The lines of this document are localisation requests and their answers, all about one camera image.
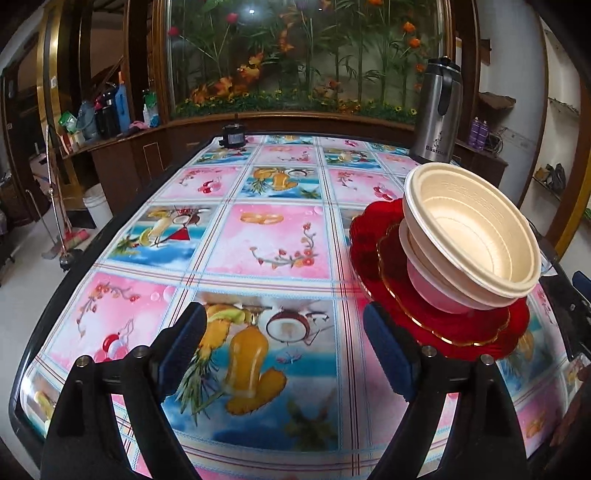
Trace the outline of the purple spray bottles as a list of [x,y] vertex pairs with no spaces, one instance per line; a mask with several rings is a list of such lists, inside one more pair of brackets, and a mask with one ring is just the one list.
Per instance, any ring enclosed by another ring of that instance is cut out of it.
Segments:
[[471,124],[467,144],[477,151],[483,151],[485,149],[488,135],[489,126],[487,121],[480,120],[478,117],[475,117]]

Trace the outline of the blue bottle on counter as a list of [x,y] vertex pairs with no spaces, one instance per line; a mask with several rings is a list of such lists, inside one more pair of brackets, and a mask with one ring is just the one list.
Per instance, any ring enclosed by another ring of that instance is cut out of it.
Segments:
[[119,128],[122,133],[126,133],[131,124],[128,108],[126,86],[123,78],[123,72],[118,72],[118,88],[115,93],[115,106],[119,121]]

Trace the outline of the red wedding plate with lettering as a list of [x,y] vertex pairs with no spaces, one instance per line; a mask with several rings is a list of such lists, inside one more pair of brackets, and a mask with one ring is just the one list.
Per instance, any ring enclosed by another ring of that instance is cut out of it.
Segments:
[[349,226],[349,258],[363,293],[386,310],[389,326],[406,329],[421,346],[444,356],[475,361],[509,356],[526,333],[525,298],[486,306],[457,290],[419,251],[403,201],[377,201]]

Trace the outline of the small black device on table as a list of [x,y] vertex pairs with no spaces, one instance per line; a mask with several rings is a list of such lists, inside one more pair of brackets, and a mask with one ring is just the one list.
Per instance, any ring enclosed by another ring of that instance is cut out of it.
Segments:
[[246,133],[245,126],[239,123],[225,125],[222,128],[222,136],[219,145],[228,149],[239,149],[245,147]]

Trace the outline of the white bucket on floor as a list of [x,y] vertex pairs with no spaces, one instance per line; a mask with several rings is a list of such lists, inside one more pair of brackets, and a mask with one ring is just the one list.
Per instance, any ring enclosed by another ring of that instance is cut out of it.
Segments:
[[104,228],[112,219],[112,212],[100,183],[87,189],[82,201],[97,230]]

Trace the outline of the beige plastic bowl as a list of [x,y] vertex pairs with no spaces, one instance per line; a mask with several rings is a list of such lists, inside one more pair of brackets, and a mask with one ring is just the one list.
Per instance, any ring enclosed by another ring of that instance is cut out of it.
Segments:
[[407,256],[407,261],[410,260],[435,288],[449,298],[472,308],[472,310],[479,311],[507,307],[516,301],[515,298],[506,299],[494,296],[492,303],[486,303],[480,300],[475,300],[460,291],[435,268],[427,256],[420,250],[418,243],[412,238],[412,233],[405,220],[403,220],[399,226],[399,239]]
[[538,241],[528,220],[488,181],[455,165],[425,164],[409,173],[404,201],[405,217],[482,290],[519,299],[535,288]]

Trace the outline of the stainless steel thermos jug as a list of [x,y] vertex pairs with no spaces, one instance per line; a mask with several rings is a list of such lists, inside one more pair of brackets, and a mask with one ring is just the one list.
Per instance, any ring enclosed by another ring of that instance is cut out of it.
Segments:
[[462,70],[449,57],[427,64],[410,156],[420,164],[450,163],[463,103]]

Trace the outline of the white foam bowl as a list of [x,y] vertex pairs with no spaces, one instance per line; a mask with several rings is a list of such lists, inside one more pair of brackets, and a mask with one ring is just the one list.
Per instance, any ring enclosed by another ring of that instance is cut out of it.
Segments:
[[431,306],[449,314],[464,314],[472,311],[472,308],[449,298],[435,288],[410,260],[407,261],[407,272],[415,290]]

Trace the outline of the red plate with white sticker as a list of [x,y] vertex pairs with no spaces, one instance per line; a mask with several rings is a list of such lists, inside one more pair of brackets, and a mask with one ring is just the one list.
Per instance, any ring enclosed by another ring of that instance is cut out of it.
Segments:
[[479,309],[431,264],[406,221],[377,245],[379,274],[401,311],[416,326],[458,347],[492,344],[511,323],[511,310]]

